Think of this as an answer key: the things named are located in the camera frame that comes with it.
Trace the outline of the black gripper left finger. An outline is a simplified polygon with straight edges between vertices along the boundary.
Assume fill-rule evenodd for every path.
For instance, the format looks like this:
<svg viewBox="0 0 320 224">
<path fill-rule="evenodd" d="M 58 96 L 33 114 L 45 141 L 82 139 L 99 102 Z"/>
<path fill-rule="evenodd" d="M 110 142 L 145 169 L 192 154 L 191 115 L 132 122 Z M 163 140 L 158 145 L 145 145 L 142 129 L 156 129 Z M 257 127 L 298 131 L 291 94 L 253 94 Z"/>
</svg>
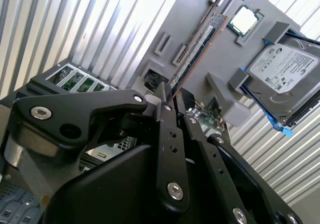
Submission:
<svg viewBox="0 0 320 224">
<path fill-rule="evenodd" d="M 173 168 L 186 161 L 166 83 L 149 96 L 123 89 L 18 98 L 7 130 L 7 162 L 34 194 L 50 197 L 48 205 L 65 184 L 140 146 L 153 149 L 158 181 L 169 179 L 169 147 L 179 150 Z"/>
</svg>

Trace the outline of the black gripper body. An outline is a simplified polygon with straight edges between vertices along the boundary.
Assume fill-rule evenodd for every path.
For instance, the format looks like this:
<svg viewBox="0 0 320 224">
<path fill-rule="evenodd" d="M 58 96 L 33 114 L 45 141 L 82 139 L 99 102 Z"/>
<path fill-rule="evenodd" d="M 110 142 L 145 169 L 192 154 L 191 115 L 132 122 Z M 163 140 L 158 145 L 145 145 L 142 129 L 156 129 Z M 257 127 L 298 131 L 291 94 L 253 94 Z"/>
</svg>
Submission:
<svg viewBox="0 0 320 224">
<path fill-rule="evenodd" d="M 154 150 L 139 146 L 61 187 L 42 219 L 45 224 L 216 224 L 197 194 L 195 161 L 172 167 L 179 156 L 168 148 L 169 179 L 159 181 Z"/>
</svg>

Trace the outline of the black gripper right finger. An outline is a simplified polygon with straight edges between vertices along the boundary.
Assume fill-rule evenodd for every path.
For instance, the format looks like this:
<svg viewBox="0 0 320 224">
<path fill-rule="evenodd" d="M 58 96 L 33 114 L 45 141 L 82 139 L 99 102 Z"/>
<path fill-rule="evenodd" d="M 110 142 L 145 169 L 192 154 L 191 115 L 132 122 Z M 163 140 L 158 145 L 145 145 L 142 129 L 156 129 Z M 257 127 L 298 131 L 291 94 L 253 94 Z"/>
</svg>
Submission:
<svg viewBox="0 0 320 224">
<path fill-rule="evenodd" d="M 187 114 L 187 101 L 176 93 L 179 124 L 195 162 L 195 182 L 203 217 L 217 224 L 301 224 L 293 209 L 267 184 L 223 136 L 206 137 L 200 123 Z"/>
</svg>

